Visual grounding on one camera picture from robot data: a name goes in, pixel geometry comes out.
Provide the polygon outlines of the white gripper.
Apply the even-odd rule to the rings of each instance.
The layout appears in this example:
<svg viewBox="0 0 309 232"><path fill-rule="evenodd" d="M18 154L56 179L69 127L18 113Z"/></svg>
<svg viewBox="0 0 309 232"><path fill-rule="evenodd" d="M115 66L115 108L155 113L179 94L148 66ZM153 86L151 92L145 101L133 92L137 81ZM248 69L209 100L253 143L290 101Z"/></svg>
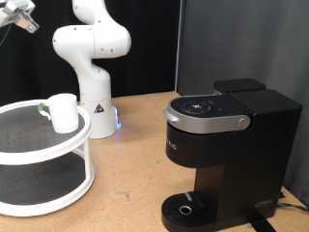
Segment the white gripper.
<svg viewBox="0 0 309 232"><path fill-rule="evenodd" d="M28 14L18 14L19 7L19 0L0 0L0 27L15 23L29 33L35 33L39 24Z"/></svg>

